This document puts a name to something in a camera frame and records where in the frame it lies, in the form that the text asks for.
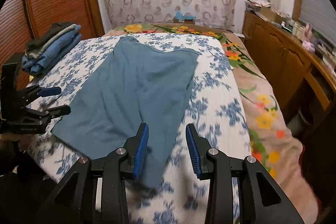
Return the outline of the grey folded pants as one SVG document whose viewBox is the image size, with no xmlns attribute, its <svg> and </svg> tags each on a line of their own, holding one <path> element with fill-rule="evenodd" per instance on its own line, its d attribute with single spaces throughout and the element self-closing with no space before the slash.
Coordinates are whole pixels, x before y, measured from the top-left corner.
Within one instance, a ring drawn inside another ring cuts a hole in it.
<svg viewBox="0 0 336 224">
<path fill-rule="evenodd" d="M 47 40 L 41 47 L 39 47 L 37 50 L 32 50 L 25 53 L 25 57 L 28 59 L 38 59 L 46 50 L 47 48 L 55 42 L 58 38 L 63 36 L 64 34 L 73 31 L 73 30 L 79 30 L 81 28 L 80 25 L 77 24 L 71 24 L 70 26 L 64 28 L 63 30 L 59 31 L 57 34 L 55 34 L 52 38 Z"/>
</svg>

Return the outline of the black folded pants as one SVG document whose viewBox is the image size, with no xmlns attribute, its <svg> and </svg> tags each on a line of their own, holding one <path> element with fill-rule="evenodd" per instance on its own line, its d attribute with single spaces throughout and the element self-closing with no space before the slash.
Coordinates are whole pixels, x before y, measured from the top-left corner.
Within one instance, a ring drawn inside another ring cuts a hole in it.
<svg viewBox="0 0 336 224">
<path fill-rule="evenodd" d="M 32 50 L 39 49 L 40 47 L 45 45 L 45 43 L 48 42 L 49 39 L 53 38 L 60 31 L 64 30 L 65 28 L 69 27 L 72 24 L 74 24 L 74 22 L 52 23 L 50 28 L 44 35 L 42 35 L 40 38 L 30 40 L 26 43 L 26 51 L 29 52 Z"/>
</svg>

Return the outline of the small pink box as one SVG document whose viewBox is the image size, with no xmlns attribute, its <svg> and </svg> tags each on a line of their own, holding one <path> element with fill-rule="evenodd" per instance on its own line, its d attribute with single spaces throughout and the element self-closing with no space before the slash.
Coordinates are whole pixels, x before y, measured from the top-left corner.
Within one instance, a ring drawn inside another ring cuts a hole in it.
<svg viewBox="0 0 336 224">
<path fill-rule="evenodd" d="M 302 47 L 306 49 L 309 53 L 315 53 L 315 46 L 313 43 L 304 40 L 302 42 Z"/>
</svg>

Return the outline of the grey window roller blind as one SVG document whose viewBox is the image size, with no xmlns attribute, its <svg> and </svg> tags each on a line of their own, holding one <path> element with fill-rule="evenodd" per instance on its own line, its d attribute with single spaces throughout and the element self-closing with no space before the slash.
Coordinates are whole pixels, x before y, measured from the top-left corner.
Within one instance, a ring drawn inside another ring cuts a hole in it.
<svg viewBox="0 0 336 224">
<path fill-rule="evenodd" d="M 299 17 L 335 47 L 335 9 L 329 0 L 302 0 Z"/>
</svg>

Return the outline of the brown wooden side cabinet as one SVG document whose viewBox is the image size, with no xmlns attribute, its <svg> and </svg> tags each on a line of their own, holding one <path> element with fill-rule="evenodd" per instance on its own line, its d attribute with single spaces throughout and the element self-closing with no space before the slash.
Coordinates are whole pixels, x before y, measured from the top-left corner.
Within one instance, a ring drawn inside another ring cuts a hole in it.
<svg viewBox="0 0 336 224">
<path fill-rule="evenodd" d="M 243 23 L 245 47 L 273 88 L 286 121 L 299 110 L 314 118 L 335 106 L 335 78 L 300 40 L 251 12 Z"/>
</svg>

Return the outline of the open cardboard box on cabinet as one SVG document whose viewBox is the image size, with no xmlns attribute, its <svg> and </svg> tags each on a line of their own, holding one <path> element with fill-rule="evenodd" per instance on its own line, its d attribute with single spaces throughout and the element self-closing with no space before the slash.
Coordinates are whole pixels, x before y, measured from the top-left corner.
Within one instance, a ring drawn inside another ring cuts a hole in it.
<svg viewBox="0 0 336 224">
<path fill-rule="evenodd" d="M 278 15 L 276 12 L 272 11 L 270 8 L 267 7 L 261 7 L 259 13 L 265 20 L 268 20 L 270 22 L 281 24 L 285 21 L 285 18 Z"/>
</svg>

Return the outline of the teal blue shorts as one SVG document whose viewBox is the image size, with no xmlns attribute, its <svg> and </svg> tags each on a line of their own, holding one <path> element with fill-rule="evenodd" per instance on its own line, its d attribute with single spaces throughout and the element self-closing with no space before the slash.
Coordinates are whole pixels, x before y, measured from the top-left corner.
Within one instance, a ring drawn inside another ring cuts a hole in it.
<svg viewBox="0 0 336 224">
<path fill-rule="evenodd" d="M 105 157 L 149 126 L 145 161 L 138 182 L 161 182 L 185 110 L 189 104 L 197 51 L 169 52 L 123 36 L 73 98 L 71 113 L 52 133 L 91 159 Z"/>
</svg>

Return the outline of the blue folded denim jeans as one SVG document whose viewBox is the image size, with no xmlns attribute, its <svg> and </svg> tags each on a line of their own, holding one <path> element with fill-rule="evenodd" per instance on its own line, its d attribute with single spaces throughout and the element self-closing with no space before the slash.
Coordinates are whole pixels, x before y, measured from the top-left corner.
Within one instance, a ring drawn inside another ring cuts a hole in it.
<svg viewBox="0 0 336 224">
<path fill-rule="evenodd" d="M 34 77 L 45 76 L 81 40 L 79 30 L 70 31 L 55 42 L 38 59 L 22 57 L 22 70 Z"/>
</svg>

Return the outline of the pink bottle on cabinet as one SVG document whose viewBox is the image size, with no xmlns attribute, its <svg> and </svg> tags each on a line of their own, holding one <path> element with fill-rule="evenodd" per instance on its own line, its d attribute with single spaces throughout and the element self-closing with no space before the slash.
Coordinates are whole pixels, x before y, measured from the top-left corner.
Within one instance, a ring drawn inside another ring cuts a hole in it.
<svg viewBox="0 0 336 224">
<path fill-rule="evenodd" d="M 301 35 L 301 41 L 304 42 L 311 42 L 313 37 L 313 30 L 310 23 L 307 23 L 303 29 L 302 35 Z"/>
</svg>

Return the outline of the cardboard box with blue cloth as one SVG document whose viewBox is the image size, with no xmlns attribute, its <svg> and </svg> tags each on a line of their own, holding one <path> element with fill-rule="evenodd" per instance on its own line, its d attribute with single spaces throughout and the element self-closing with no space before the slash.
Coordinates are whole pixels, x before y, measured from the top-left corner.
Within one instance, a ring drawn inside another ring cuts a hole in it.
<svg viewBox="0 0 336 224">
<path fill-rule="evenodd" d="M 196 17 L 189 13 L 182 14 L 180 11 L 175 13 L 173 23 L 195 24 Z"/>
</svg>

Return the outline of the stack of folded papers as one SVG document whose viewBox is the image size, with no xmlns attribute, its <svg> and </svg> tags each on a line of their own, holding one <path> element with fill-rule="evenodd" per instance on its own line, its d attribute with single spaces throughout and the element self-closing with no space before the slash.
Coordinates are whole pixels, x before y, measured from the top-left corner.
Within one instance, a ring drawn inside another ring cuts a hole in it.
<svg viewBox="0 0 336 224">
<path fill-rule="evenodd" d="M 260 11 L 262 7 L 270 8 L 272 5 L 270 2 L 263 0 L 245 0 L 245 9 L 247 11 Z"/>
</svg>

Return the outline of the colourful flower blanket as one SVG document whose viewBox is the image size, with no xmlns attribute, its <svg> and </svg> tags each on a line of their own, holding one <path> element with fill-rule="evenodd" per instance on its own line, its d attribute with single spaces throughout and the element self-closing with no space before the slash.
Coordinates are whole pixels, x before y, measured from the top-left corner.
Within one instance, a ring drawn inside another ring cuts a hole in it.
<svg viewBox="0 0 336 224">
<path fill-rule="evenodd" d="M 132 24 L 112 29 L 107 35 L 152 32 L 206 35 L 220 41 L 233 69 L 243 103 L 252 156 L 281 186 L 304 222 L 314 223 L 318 216 L 318 202 L 302 176 L 300 156 L 303 145 L 285 125 L 270 83 L 250 57 L 243 42 L 228 31 L 191 24 Z"/>
</svg>

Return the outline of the brown louvered wooden wardrobe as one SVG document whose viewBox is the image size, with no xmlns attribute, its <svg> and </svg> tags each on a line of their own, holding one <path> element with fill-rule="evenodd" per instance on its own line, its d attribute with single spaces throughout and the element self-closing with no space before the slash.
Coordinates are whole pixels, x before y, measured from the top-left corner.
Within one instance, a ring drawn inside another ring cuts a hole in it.
<svg viewBox="0 0 336 224">
<path fill-rule="evenodd" d="M 1 63 L 56 22 L 80 24 L 83 39 L 104 34 L 98 0 L 6 0 L 1 8 Z"/>
</svg>

